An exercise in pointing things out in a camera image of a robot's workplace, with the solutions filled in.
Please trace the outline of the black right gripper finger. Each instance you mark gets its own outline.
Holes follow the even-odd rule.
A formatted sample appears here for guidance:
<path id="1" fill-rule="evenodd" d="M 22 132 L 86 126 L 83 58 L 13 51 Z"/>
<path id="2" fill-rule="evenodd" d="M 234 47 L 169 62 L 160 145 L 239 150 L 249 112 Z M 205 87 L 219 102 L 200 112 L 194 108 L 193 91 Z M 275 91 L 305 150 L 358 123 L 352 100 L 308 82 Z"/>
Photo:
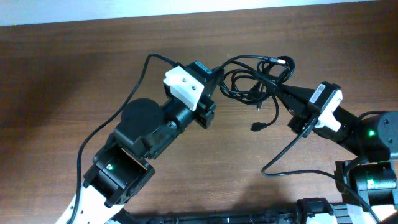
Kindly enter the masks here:
<path id="1" fill-rule="evenodd" d="M 291 96 L 300 101 L 309 101 L 315 90 L 298 86 L 279 85 L 274 91 L 276 96 Z"/>
<path id="2" fill-rule="evenodd" d="M 309 95 L 279 93 L 278 98 L 292 116 L 310 117 L 311 112 L 307 106 Z"/>

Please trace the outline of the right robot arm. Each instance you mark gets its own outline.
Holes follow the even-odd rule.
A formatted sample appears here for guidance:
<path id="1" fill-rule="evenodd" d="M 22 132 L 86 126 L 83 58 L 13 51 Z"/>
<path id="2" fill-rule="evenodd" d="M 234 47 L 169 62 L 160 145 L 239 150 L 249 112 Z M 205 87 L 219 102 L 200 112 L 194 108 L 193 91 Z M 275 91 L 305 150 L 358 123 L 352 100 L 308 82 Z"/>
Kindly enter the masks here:
<path id="1" fill-rule="evenodd" d="M 261 170 L 278 161 L 301 138 L 311 132 L 343 147 L 355 158 L 336 162 L 329 177 L 335 180 L 343 201 L 360 205 L 376 223 L 381 219 L 373 206 L 397 208 L 397 177 L 393 163 L 397 160 L 397 112 L 368 111 L 355 116 L 340 106 L 341 88 L 321 82 L 316 89 L 280 85 L 273 97 L 289 110 L 288 126 L 296 137 Z"/>

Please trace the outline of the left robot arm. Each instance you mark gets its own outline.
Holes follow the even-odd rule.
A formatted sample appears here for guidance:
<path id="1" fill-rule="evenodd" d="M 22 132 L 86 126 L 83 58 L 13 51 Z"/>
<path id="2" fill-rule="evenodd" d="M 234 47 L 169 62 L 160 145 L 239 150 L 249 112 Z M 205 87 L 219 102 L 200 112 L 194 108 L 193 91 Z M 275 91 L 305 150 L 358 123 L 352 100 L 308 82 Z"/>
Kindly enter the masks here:
<path id="1" fill-rule="evenodd" d="M 159 105 L 139 98 L 129 102 L 121 120 L 96 153 L 83 176 L 80 195 L 70 202 L 58 223 L 107 223 L 154 175 L 149 164 L 192 122 L 210 126 L 216 105 L 211 96 L 224 75 L 195 61 L 165 74 L 168 100 Z"/>

